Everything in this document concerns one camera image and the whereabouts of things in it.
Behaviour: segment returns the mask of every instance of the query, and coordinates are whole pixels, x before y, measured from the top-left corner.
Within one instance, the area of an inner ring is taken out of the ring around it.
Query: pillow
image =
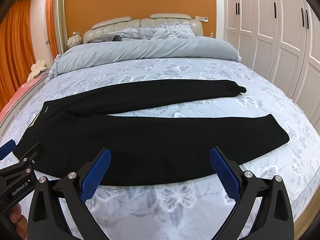
[[[141,39],[139,30],[134,28],[127,28],[127,29],[115,31],[109,34],[119,35],[122,38],[122,40],[124,39],[140,40]]]
[[[142,40],[172,40],[180,39],[180,34],[169,28],[139,28]]]
[[[108,42],[108,41],[122,41],[121,37],[116,34],[103,34],[96,38],[92,38],[87,41],[87,43],[99,43],[99,42]]]
[[[152,28],[168,28],[174,32],[177,32],[180,35],[180,39],[193,38],[196,36],[190,23],[164,23],[153,26]]]
[[[122,38],[122,41],[137,41],[138,39],[133,38]]]

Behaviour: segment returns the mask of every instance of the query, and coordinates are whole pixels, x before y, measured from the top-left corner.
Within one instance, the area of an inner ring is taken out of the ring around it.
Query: metal screw
[[[252,174],[251,171],[246,171],[246,172],[244,173],[244,175],[245,175],[247,178],[252,178],[252,176],[253,176],[253,174]]]
[[[39,182],[40,182],[40,183],[44,183],[44,182],[45,182],[45,180],[46,180],[46,178],[45,178],[45,177],[41,177],[41,178],[39,179]]]
[[[70,172],[68,175],[69,179],[74,179],[77,176],[77,174],[75,172]]]
[[[278,181],[278,182],[281,182],[281,181],[282,181],[282,178],[281,178],[280,176],[278,176],[278,175],[275,177],[275,179],[276,179],[276,181]]]

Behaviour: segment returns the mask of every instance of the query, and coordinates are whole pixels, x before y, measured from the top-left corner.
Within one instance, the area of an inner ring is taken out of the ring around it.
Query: wardrobe door
[[[278,33],[277,0],[256,0],[252,70],[269,79]]]
[[[224,0],[224,37],[223,39],[237,48],[238,0]]]
[[[320,22],[305,1],[307,45],[301,75],[292,100],[303,110],[312,125],[320,117]]]
[[[269,80],[289,98],[297,86],[306,47],[303,12],[303,0],[278,0],[278,38]]]
[[[238,0],[239,29],[236,49],[242,58],[241,63],[252,68],[252,51],[255,32],[255,0]]]

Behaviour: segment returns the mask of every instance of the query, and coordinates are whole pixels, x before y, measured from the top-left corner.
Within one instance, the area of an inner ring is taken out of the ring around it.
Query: bed headboard
[[[92,26],[83,36],[83,43],[92,38],[96,38],[102,34],[120,31],[126,28],[138,29],[140,27],[152,27],[163,23],[190,23],[196,36],[203,36],[203,28],[201,22],[192,20],[189,15],[177,13],[159,13],[152,14],[148,19],[132,20],[131,17],[121,17],[104,22],[100,22]]]

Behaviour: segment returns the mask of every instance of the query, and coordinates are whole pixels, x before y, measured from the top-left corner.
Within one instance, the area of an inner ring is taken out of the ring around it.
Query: orange wall
[[[154,13],[183,13],[208,17],[203,22],[204,35],[216,33],[216,0],[65,0],[68,36],[81,31],[81,35],[96,23],[130,16],[149,18]]]

